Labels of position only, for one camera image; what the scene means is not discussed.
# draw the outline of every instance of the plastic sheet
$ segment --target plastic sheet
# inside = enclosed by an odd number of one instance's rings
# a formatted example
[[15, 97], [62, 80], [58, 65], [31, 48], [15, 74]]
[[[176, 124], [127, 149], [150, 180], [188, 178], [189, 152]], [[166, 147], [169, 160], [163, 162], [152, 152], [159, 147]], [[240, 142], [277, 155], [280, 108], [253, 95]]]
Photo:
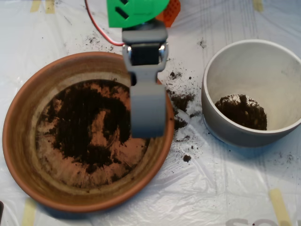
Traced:
[[[0, 1], [1, 126], [17, 91], [40, 68], [79, 52], [121, 53], [97, 33], [83, 0], [55, 0], [54, 14], [46, 13], [47, 1], [36, 12], [31, 0]], [[256, 6], [261, 2], [263, 11]], [[120, 39], [119, 29], [108, 28], [105, 1], [89, 3], [97, 23]], [[160, 172], [137, 196], [107, 211], [74, 215], [37, 204], [35, 226], [275, 226], [268, 194], [273, 188], [282, 192], [293, 225], [301, 225], [301, 128], [265, 148], [245, 150], [212, 137], [201, 115], [189, 117], [201, 112], [203, 70], [223, 46], [260, 38], [301, 57], [301, 1], [182, 0], [181, 7], [168, 31], [170, 56], [159, 78], [176, 94], [196, 97], [187, 113], [179, 113], [188, 125], [176, 133]], [[182, 76], [173, 80], [172, 71]], [[190, 162], [183, 161], [185, 154]], [[27, 198], [0, 152], [1, 226], [24, 225]]]

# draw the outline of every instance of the masking tape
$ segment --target masking tape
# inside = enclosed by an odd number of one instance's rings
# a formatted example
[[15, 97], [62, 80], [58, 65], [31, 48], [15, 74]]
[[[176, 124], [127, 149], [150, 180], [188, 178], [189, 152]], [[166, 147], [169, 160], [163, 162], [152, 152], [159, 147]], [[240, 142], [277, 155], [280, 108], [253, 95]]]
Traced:
[[253, 0], [253, 8], [258, 12], [262, 12], [263, 11], [262, 0]]
[[47, 14], [55, 13], [55, 0], [46, 0], [45, 1], [45, 11]]
[[34, 13], [37, 12], [40, 8], [41, 0], [33, 0], [32, 1], [32, 7], [30, 8], [30, 12]]
[[285, 208], [281, 191], [279, 189], [272, 189], [269, 191], [269, 197], [272, 201], [279, 226], [292, 226], [290, 217]]
[[25, 200], [25, 208], [22, 220], [22, 226], [33, 226], [36, 214], [36, 202], [32, 198]]

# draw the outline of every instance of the red wire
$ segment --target red wire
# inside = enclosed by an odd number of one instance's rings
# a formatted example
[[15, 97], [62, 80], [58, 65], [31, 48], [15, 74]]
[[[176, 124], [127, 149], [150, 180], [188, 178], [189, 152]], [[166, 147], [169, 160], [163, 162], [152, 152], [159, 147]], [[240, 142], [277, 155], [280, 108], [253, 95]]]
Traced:
[[89, 17], [92, 21], [92, 23], [94, 24], [95, 28], [99, 31], [99, 33], [109, 42], [111, 43], [112, 45], [114, 46], [123, 46], [124, 43], [123, 42], [117, 42], [117, 41], [114, 41], [113, 39], [111, 39], [95, 22], [94, 18], [92, 17], [92, 14], [90, 12], [90, 9], [89, 9], [89, 6], [88, 6], [88, 2], [87, 0], [85, 0], [85, 4], [86, 4], [86, 8], [87, 8], [87, 12], [89, 14]]

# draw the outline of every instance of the soil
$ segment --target soil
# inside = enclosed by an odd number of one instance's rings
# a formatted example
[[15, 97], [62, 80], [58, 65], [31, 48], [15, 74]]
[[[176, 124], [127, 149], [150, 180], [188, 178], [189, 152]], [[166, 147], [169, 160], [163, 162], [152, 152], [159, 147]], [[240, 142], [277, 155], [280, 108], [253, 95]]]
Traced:
[[239, 100], [233, 99], [235, 95], [222, 97], [215, 106], [227, 118], [241, 126], [250, 129], [267, 130], [267, 115], [259, 104], [246, 95], [239, 95]]
[[174, 120], [174, 130], [175, 131], [177, 131], [178, 129], [183, 128], [185, 126], [187, 126], [187, 122], [185, 122], [184, 120], [182, 120], [182, 119]]
[[181, 72], [176, 72], [176, 73], [171, 72], [171, 73], [170, 73], [170, 76], [171, 76], [171, 79], [172, 79], [172, 80], [175, 80], [175, 79], [177, 79], [177, 78], [179, 78], [179, 77], [182, 77], [182, 73], [181, 73]]
[[171, 100], [174, 103], [175, 107], [186, 112], [188, 102], [194, 100], [194, 95], [192, 94], [176, 95], [171, 97]]
[[200, 115], [201, 115], [201, 112], [195, 112], [195, 113], [189, 115], [189, 117], [190, 117], [190, 118], [193, 118], [193, 117], [195, 117], [195, 116], [200, 116]]
[[185, 155], [183, 157], [183, 161], [185, 161], [185, 162], [189, 162], [190, 160], [191, 160], [191, 157], [189, 155]]
[[[119, 87], [129, 92], [128, 87], [114, 81], [82, 82], [56, 95], [47, 111], [48, 122], [57, 119], [55, 126], [48, 132], [55, 136], [53, 147], [59, 149], [64, 158], [73, 157], [75, 162], [88, 164], [86, 172], [89, 174], [97, 167], [120, 162], [114, 156], [111, 158], [109, 148], [91, 144], [92, 123], [101, 111], [105, 111], [102, 133], [108, 142], [116, 134], [119, 134], [121, 144], [130, 138], [130, 111], [119, 99], [105, 97], [97, 89], [92, 89], [92, 83], [101, 88], [109, 87], [111, 94], [116, 93]], [[56, 111], [58, 102], [61, 102], [61, 106]]]

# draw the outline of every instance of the pot rim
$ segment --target pot rim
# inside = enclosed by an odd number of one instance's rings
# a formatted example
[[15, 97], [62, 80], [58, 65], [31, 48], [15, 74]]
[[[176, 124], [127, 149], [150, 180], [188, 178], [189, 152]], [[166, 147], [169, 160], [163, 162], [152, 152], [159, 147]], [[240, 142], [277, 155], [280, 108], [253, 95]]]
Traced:
[[112, 57], [115, 59], [123, 60], [122, 55], [114, 54], [114, 53], [106, 53], [106, 52], [85, 52], [85, 53], [77, 53], [74, 55], [66, 56], [61, 59], [58, 59], [47, 66], [43, 67], [40, 69], [38, 72], [36, 72], [18, 91], [16, 94], [14, 100], [12, 101], [5, 121], [4, 121], [4, 126], [3, 126], [3, 135], [2, 135], [2, 147], [3, 147], [3, 153], [4, 153], [4, 158], [6, 161], [6, 164], [8, 166], [9, 172], [14, 178], [14, 180], [17, 182], [17, 184], [22, 188], [23, 191], [25, 191], [30, 197], [38, 201], [39, 203], [51, 207], [56, 210], [62, 210], [62, 211], [67, 211], [67, 212], [75, 212], [75, 213], [86, 213], [86, 212], [93, 212], [93, 211], [98, 211], [98, 210], [104, 210], [107, 208], [110, 208], [112, 206], [115, 206], [117, 204], [121, 204], [124, 201], [128, 200], [135, 194], [137, 194], [139, 191], [141, 191], [153, 178], [154, 176], [158, 173], [160, 168], [162, 167], [172, 140], [174, 136], [174, 120], [170, 120], [170, 118], [174, 118], [173, 115], [173, 109], [172, 105], [170, 102], [170, 99], [168, 98], [168, 95], [166, 95], [166, 111], [167, 111], [167, 117], [166, 117], [166, 140], [163, 145], [163, 148], [161, 150], [161, 154], [155, 163], [154, 167], [148, 172], [148, 174], [141, 180], [139, 181], [136, 185], [134, 185], [131, 189], [126, 191], [125, 193], [116, 196], [110, 200], [107, 200], [102, 203], [95, 203], [91, 205], [68, 205], [68, 204], [62, 204], [55, 202], [35, 191], [33, 191], [24, 181], [23, 179], [18, 175], [18, 172], [15, 170], [13, 167], [10, 151], [8, 149], [8, 133], [7, 131], [9, 130], [9, 127], [12, 123], [11, 115], [12, 112], [16, 109], [16, 103], [17, 100], [22, 96], [24, 91], [27, 89], [27, 87], [32, 84], [38, 77], [43, 76], [43, 73], [52, 67], [56, 66], [57, 64], [63, 64], [68, 61], [72, 61], [76, 58], [81, 58], [81, 57], [93, 57], [93, 56], [103, 56], [103, 57]]
[[226, 51], [227, 49], [233, 47], [233, 46], [237, 46], [237, 45], [241, 45], [241, 44], [246, 44], [246, 43], [260, 43], [260, 44], [266, 44], [266, 45], [270, 45], [270, 46], [273, 46], [275, 48], [278, 48], [279, 50], [282, 50], [284, 52], [286, 52], [288, 55], [292, 56], [293, 58], [295, 58], [295, 60], [301, 64], [301, 59], [295, 55], [292, 51], [290, 51], [289, 49], [279, 45], [279, 44], [276, 44], [274, 42], [271, 42], [271, 41], [267, 41], [267, 40], [258, 40], [258, 39], [249, 39], [249, 40], [242, 40], [242, 41], [237, 41], [237, 42], [234, 42], [232, 44], [229, 44], [225, 47], [223, 47], [221, 50], [219, 50], [209, 61], [209, 63], [207, 64], [206, 68], [205, 68], [205, 71], [204, 71], [204, 77], [203, 77], [203, 85], [204, 85], [204, 88], [205, 88], [205, 95], [207, 97], [207, 99], [209, 100], [209, 103], [211, 105], [211, 107], [219, 114], [220, 117], [222, 117], [225, 121], [227, 121], [228, 123], [230, 123], [231, 125], [235, 126], [238, 130], [242, 131], [242, 132], [251, 132], [253, 134], [262, 134], [262, 135], [270, 135], [270, 134], [279, 134], [279, 133], [283, 133], [283, 132], [286, 132], [288, 130], [291, 130], [295, 127], [297, 127], [298, 125], [301, 124], [301, 118], [296, 121], [295, 123], [293, 123], [292, 125], [290, 126], [287, 126], [287, 127], [284, 127], [284, 128], [281, 128], [281, 129], [275, 129], [275, 130], [257, 130], [257, 129], [250, 129], [250, 128], [247, 128], [247, 127], [244, 127], [244, 126], [241, 126], [239, 124], [237, 124], [236, 122], [228, 119], [224, 114], [222, 114], [218, 109], [217, 107], [215, 106], [215, 104], [213, 103], [210, 95], [209, 95], [209, 92], [208, 92], [208, 87], [207, 87], [207, 76], [208, 76], [208, 71], [209, 71], [209, 68], [211, 67], [211, 64], [213, 63], [213, 61], [224, 51]]

